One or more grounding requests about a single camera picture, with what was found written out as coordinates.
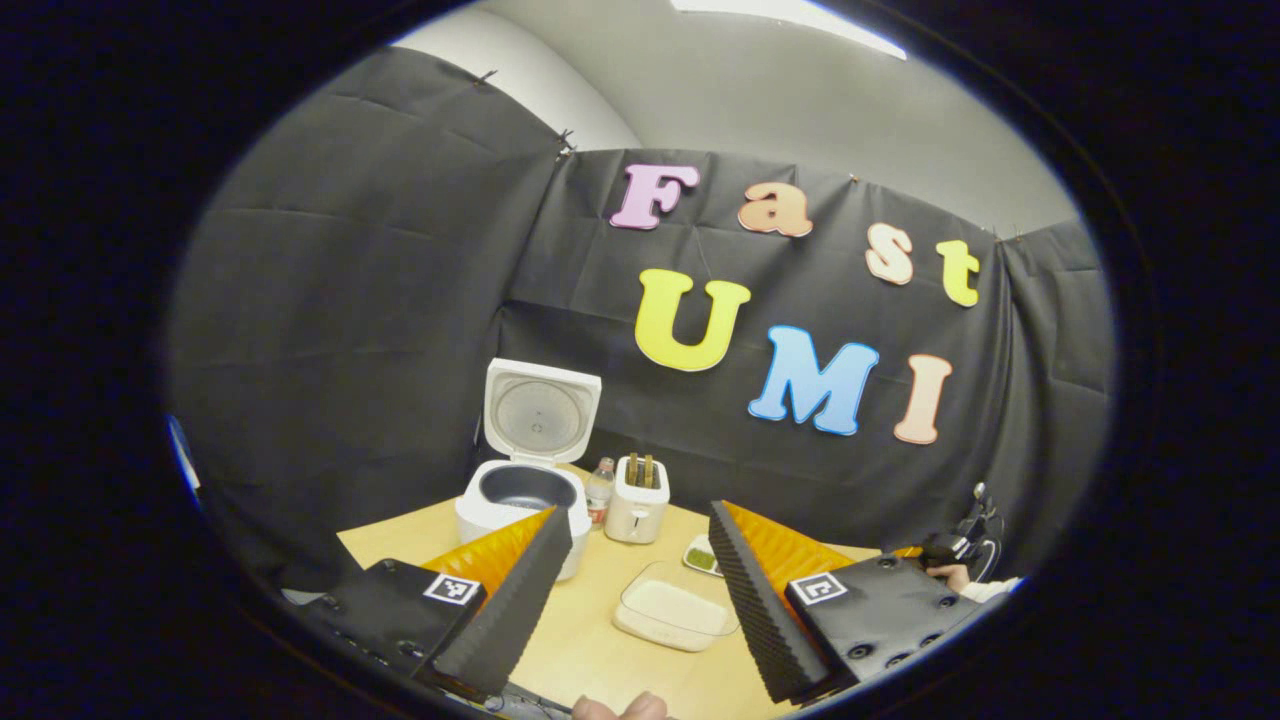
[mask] hand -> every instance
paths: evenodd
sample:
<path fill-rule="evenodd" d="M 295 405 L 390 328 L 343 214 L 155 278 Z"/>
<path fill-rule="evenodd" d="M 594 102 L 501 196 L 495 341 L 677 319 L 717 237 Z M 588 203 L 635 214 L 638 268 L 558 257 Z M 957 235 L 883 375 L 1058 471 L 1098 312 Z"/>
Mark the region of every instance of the hand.
<path fill-rule="evenodd" d="M 640 693 L 622 715 L 614 715 L 603 702 L 596 702 L 586 696 L 577 698 L 573 703 L 573 720 L 666 720 L 667 703 L 648 691 Z"/>
<path fill-rule="evenodd" d="M 925 568 L 924 571 L 931 578 L 946 578 L 947 589 L 951 592 L 960 592 L 969 584 L 969 568 L 965 565 L 940 565 L 937 568 Z"/>

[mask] toaster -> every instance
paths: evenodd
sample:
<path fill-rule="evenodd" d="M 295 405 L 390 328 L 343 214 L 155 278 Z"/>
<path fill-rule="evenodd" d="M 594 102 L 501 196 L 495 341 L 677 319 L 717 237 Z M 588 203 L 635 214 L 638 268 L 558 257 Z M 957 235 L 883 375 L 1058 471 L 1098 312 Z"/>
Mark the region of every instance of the toaster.
<path fill-rule="evenodd" d="M 643 477 L 646 464 L 652 464 L 653 480 L 657 487 L 637 487 L 627 483 L 632 466 L 637 477 Z M 613 498 L 609 500 L 609 512 L 604 516 L 604 534 L 618 542 L 645 544 L 658 539 L 662 516 L 671 503 L 671 483 L 667 482 L 667 468 L 650 456 L 632 459 L 620 457 L 613 475 Z"/>
<path fill-rule="evenodd" d="M 458 539 L 468 543 L 553 505 L 568 509 L 572 547 L 557 580 L 572 578 L 591 520 L 582 480 L 558 462 L 586 450 L 600 378 L 548 365 L 494 359 L 484 387 L 484 437 L 508 460 L 481 462 L 454 503 Z"/>

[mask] foam pad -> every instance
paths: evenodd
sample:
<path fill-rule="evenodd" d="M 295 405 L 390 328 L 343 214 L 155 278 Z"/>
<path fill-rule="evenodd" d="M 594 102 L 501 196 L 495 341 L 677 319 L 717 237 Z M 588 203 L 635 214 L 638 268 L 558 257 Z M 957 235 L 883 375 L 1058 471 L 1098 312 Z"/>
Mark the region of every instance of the foam pad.
<path fill-rule="evenodd" d="M 722 501 L 712 502 L 709 538 L 769 698 L 797 702 L 809 696 L 831 669 L 773 591 Z"/>
<path fill-rule="evenodd" d="M 465 684 L 451 689 L 471 697 L 502 694 L 571 546 L 568 511 L 557 506 L 484 610 L 433 661 L 436 673 Z"/>

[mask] white rice cooker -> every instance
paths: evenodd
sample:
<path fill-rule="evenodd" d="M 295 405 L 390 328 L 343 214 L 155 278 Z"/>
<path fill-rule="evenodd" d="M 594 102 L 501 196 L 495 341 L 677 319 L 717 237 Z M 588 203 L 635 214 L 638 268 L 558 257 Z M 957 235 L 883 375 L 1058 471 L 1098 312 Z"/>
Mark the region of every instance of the white rice cooker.
<path fill-rule="evenodd" d="M 463 543 L 535 515 L 568 507 L 573 544 L 557 580 L 577 571 L 591 520 L 582 480 L 557 462 L 586 451 L 600 401 L 600 378 L 495 357 L 484 388 L 484 437 L 509 460 L 476 468 L 454 505 Z"/>

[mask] foam letter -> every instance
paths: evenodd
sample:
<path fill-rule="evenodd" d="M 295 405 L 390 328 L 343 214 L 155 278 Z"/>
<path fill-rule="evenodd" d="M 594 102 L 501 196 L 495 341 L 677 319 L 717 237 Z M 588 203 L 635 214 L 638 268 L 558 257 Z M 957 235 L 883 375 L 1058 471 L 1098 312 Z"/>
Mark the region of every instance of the foam letter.
<path fill-rule="evenodd" d="M 911 282 L 911 238 L 906 233 L 887 225 L 876 223 L 867 228 L 867 242 L 872 249 L 867 251 L 867 269 L 882 281 L 893 284 L 906 284 Z"/>
<path fill-rule="evenodd" d="M 969 273 L 978 272 L 978 259 L 969 255 L 969 246 L 963 240 L 950 240 L 938 243 L 942 256 L 942 287 L 956 305 L 973 307 L 978 304 L 978 291 L 969 288 Z"/>
<path fill-rule="evenodd" d="M 902 442 L 929 445 L 938 439 L 933 420 L 938 416 L 942 380 L 951 374 L 951 363 L 932 355 L 913 355 L 906 359 L 906 364 L 915 370 L 915 382 L 911 383 L 906 416 L 893 425 L 893 437 Z"/>
<path fill-rule="evenodd" d="M 622 199 L 622 209 L 609 218 L 616 228 L 650 231 L 658 227 L 658 215 L 653 214 L 657 202 L 663 213 L 669 213 L 680 200 L 680 186 L 698 184 L 698 168 L 692 165 L 627 165 L 627 195 Z M 660 183 L 663 178 L 672 178 Z"/>
<path fill-rule="evenodd" d="M 680 296 L 692 290 L 692 278 L 675 270 L 649 269 L 640 273 L 640 284 L 644 297 L 636 314 L 636 345 L 654 363 L 689 373 L 713 368 L 724 357 L 737 309 L 751 299 L 751 291 L 737 283 L 707 283 L 707 295 L 712 296 L 707 334 L 698 345 L 685 345 L 676 342 L 672 329 Z"/>
<path fill-rule="evenodd" d="M 836 352 L 826 369 L 818 369 L 818 354 L 806 331 L 790 325 L 769 328 L 773 364 L 760 397 L 746 410 L 756 418 L 781 420 L 787 416 L 782 400 L 791 391 L 791 410 L 796 424 L 804 423 L 826 401 L 813 419 L 819 430 L 837 436 L 858 432 L 858 404 L 863 398 L 867 375 L 879 361 L 879 354 L 865 345 L 849 343 Z"/>
<path fill-rule="evenodd" d="M 788 237 L 809 234 L 813 223 L 805 217 L 809 204 L 804 191 L 785 182 L 762 182 L 746 188 L 750 200 L 737 211 L 737 222 L 753 232 L 778 232 Z"/>

